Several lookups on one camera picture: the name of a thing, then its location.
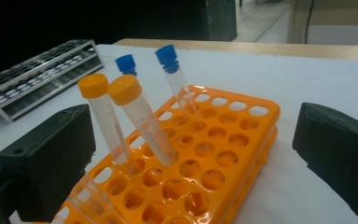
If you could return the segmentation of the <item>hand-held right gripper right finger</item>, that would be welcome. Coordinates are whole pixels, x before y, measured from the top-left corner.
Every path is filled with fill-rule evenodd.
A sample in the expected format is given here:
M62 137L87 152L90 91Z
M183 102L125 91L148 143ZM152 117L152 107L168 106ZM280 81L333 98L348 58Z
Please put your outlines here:
M324 105L304 103L292 148L358 216L358 120Z

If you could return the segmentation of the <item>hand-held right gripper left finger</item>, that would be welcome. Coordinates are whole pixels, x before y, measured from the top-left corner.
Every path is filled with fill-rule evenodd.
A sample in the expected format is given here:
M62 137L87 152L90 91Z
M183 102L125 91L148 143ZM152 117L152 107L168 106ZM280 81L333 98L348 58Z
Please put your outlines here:
M0 170L15 182L23 221L50 222L95 152L90 107L66 108L0 151Z

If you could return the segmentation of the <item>clear plastic test tube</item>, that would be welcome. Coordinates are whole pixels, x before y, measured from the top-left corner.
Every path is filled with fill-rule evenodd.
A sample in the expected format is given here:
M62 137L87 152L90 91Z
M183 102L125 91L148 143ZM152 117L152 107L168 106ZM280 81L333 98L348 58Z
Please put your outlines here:
M72 189L50 224L129 224L89 175Z

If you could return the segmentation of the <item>orange-capped test tube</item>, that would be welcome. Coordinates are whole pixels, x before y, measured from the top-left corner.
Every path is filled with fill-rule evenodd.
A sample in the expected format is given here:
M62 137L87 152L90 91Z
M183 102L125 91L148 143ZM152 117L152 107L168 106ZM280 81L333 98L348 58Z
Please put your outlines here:
M77 82L81 95L88 100L97 120L104 142L109 149L113 164L129 159L129 150L117 120L113 101L107 92L108 80L104 74L91 74Z
M119 105L154 155L164 166L171 166L178 156L155 117L143 88L134 75L123 75L108 86L108 94Z

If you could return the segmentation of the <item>orange test tube rack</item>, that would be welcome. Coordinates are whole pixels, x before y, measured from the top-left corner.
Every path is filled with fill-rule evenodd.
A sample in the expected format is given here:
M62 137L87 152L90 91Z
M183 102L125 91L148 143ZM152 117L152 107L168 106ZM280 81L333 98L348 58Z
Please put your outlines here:
M201 86L190 89L204 122L192 135L174 99L156 115L179 160L161 165L132 132L129 161L105 157L91 170L130 224L230 224L269 160L279 106L266 99Z

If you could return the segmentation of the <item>blue-capped test tube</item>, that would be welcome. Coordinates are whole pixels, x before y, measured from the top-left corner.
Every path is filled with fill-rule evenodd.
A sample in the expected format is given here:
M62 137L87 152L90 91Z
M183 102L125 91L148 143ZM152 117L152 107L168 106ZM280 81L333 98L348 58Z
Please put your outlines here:
M134 75L137 76L136 65L131 54L127 54L115 59L118 70L123 75Z
M186 83L179 61L177 60L174 46L167 45L162 47L158 49L155 54L162 66L176 102L182 110L187 124L190 126L190 130L196 133L202 131L204 125Z

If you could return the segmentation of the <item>white table board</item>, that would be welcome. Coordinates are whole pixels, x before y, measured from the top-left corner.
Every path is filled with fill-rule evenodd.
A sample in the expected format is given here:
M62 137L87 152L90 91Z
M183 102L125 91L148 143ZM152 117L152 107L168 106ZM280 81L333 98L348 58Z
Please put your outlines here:
M303 102L335 108L358 119L358 62L180 49L178 61L189 84L269 99L281 108L278 136L235 224L358 224L349 206L292 150ZM172 91L155 55L157 49L97 46L111 81L120 73L115 58L132 54L152 108ZM76 86L12 124L0 117L0 150L34 126L71 105L85 103Z

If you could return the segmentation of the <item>light wooden furniture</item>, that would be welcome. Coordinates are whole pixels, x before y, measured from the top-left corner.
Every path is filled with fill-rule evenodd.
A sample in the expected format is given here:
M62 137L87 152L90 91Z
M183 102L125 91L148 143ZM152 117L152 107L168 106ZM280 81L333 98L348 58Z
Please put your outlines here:
M358 45L358 0L291 0L287 42Z

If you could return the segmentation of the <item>wooden table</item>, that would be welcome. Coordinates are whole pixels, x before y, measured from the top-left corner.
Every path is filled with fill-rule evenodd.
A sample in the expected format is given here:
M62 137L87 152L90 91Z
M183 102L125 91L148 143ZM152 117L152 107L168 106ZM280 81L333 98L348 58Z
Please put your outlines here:
M158 48L168 44L174 44L179 49L358 61L358 46L349 45L308 45L142 38L124 38L116 42L116 45L120 46L142 48Z

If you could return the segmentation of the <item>black cabinet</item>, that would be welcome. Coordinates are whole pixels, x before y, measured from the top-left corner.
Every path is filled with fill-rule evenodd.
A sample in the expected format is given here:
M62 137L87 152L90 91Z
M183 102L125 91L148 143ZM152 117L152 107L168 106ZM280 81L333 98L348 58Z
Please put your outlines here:
M237 37L235 0L199 0L205 40L232 41Z

